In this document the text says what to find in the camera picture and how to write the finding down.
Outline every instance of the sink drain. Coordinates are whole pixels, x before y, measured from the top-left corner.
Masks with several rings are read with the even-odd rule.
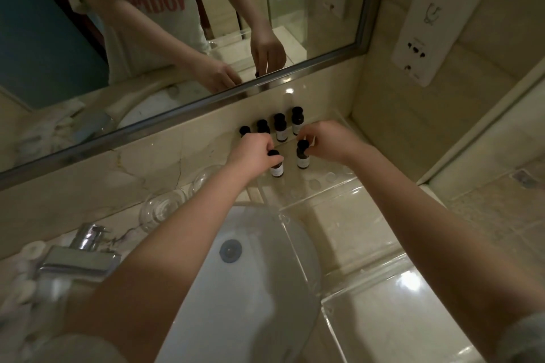
[[[226,263],[234,263],[242,254],[242,244],[238,240],[227,240],[220,248],[220,257]]]

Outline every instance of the faucet handle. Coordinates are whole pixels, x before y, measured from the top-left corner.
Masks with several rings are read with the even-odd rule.
[[[70,243],[70,248],[84,251],[96,251],[104,233],[111,230],[93,222],[83,223]]]

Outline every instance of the faucet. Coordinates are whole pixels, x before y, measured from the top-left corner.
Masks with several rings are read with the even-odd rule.
[[[121,262],[115,252],[97,251],[108,230],[98,224],[84,223],[69,247],[54,245],[37,267],[37,274],[56,274],[71,278],[102,280]]]

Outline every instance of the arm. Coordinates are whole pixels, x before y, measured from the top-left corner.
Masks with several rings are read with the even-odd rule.
[[[229,0],[252,29],[250,48],[259,75],[278,71],[286,64],[286,52],[267,20],[252,0]]]
[[[545,311],[545,290],[458,216],[405,177],[376,148],[333,121],[304,126],[306,153],[340,162],[358,179],[417,269],[485,358],[505,329]]]
[[[280,163],[269,134],[246,134],[227,164],[99,285],[65,332],[99,336],[133,362],[153,362],[236,197]]]
[[[85,0],[90,8],[128,40],[189,71],[212,93],[242,83],[227,64],[208,57],[179,41],[126,0]]]

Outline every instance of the reflected hand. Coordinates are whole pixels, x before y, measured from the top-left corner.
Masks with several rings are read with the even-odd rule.
[[[228,64],[203,54],[198,54],[189,71],[212,94],[242,83],[240,76]]]
[[[260,76],[278,71],[286,64],[286,51],[269,22],[263,21],[252,28],[250,50]]]
[[[282,155],[267,155],[273,148],[273,140],[269,134],[246,134],[229,154],[226,165],[235,166],[236,171],[248,183],[284,160]]]
[[[310,143],[314,141],[314,145],[305,151],[306,155],[315,155],[349,166],[354,159],[361,156],[363,148],[371,147],[336,121],[320,121],[305,125],[297,135],[298,140],[304,138]]]

